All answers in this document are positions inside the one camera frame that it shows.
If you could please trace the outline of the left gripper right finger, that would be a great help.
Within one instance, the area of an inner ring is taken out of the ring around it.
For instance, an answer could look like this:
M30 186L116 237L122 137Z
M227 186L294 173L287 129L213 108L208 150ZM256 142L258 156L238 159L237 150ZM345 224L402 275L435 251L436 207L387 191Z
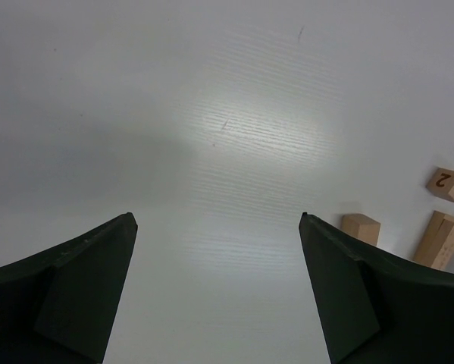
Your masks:
M299 233L332 363L454 363L454 274L308 213Z

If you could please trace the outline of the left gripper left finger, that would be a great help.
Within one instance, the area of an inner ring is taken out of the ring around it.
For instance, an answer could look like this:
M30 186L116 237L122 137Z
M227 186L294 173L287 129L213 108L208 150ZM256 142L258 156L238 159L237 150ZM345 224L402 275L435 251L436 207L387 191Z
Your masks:
M0 267L0 363L101 363L138 225L130 212Z

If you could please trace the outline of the long wood block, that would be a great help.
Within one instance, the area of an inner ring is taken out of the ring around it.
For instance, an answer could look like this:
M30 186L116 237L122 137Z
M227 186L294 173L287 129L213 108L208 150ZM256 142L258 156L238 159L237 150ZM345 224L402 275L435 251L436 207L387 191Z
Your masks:
M346 214L341 219L340 230L372 246L376 246L381 223L360 213Z
M454 254L454 216L434 210L412 260L444 270Z

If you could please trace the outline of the small wood cube block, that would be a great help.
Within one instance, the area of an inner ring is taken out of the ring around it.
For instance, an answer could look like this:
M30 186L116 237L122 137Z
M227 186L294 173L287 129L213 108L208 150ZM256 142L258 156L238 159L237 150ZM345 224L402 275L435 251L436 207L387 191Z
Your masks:
M454 202L454 170L436 168L426 188L434 196Z

